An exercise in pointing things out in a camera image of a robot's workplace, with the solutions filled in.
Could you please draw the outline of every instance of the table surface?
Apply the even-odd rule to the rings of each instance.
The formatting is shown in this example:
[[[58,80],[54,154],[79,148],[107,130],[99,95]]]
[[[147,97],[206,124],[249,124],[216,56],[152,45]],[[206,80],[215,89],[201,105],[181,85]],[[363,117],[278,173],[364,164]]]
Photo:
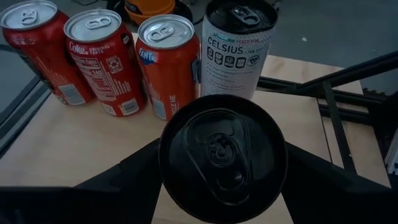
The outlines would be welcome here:
[[[269,55],[262,76],[302,83],[339,69]],[[362,93],[359,82],[338,89]],[[252,100],[275,119],[286,141],[343,166],[333,126],[330,119],[320,116],[317,99],[256,91]],[[115,118],[97,101],[71,107],[51,95],[0,160],[0,185],[74,186],[158,138],[165,124],[154,115],[151,105],[133,116]],[[358,174],[389,187],[372,127],[343,125]],[[178,208],[162,187],[153,223],[202,222]],[[285,224],[292,219],[279,195],[268,210],[246,223]]]

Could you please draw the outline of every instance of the red soda can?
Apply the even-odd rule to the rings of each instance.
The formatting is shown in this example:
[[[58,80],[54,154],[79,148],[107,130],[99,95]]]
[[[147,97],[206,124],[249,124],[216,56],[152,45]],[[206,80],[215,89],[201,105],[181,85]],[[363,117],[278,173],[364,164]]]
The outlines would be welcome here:
[[[62,103],[82,105],[95,99],[66,49],[63,26],[69,17],[54,3],[25,1],[4,10],[0,18],[7,43],[26,55]]]
[[[106,112],[127,116],[146,105],[134,41],[116,12],[94,9],[64,27],[70,55]]]
[[[177,15],[154,16],[138,28],[136,44],[155,114],[169,120],[197,97],[199,40],[193,24]]]

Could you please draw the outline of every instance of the celsius can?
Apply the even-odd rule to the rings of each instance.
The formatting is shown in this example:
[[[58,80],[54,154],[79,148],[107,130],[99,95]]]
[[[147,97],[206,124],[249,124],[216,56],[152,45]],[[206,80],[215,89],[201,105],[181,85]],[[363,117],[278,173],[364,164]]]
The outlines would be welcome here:
[[[207,5],[201,45],[201,95],[251,99],[271,44],[277,11],[264,0]]]

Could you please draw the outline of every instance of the can lid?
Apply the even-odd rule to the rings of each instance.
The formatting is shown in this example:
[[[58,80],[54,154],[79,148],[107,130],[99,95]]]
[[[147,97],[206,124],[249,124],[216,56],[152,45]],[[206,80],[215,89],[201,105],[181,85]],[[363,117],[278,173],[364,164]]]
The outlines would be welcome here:
[[[114,34],[121,23],[118,13],[107,9],[93,9],[71,17],[63,31],[72,40],[95,42]]]
[[[272,205],[287,172],[283,135],[255,103],[201,97],[176,112],[159,147],[162,180],[173,200],[210,223],[238,223]]]
[[[272,29],[278,12],[263,0],[217,0],[206,7],[206,18],[232,34],[252,34]]]
[[[178,15],[159,15],[144,21],[138,28],[139,38],[155,49],[173,49],[188,42],[195,34],[193,24]]]
[[[57,13],[50,1],[26,1],[8,7],[0,13],[1,26],[8,29],[27,30],[45,24]]]

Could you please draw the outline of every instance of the gray floor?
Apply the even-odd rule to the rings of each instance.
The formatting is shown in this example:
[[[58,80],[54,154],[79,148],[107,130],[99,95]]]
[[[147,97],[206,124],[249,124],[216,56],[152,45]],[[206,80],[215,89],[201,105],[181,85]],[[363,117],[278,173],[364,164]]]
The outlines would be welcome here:
[[[21,1],[2,0],[0,10]],[[85,7],[71,0],[52,1],[69,16],[106,5],[104,1]],[[200,18],[208,1],[197,0],[191,6],[194,19]],[[398,49],[397,15],[396,0],[284,0],[270,54],[348,67]],[[196,28],[200,37],[201,26]],[[0,44],[5,44],[2,35]],[[2,111],[33,73],[16,55],[0,52],[0,57]],[[393,93],[398,90],[398,72],[368,78],[362,84]]]

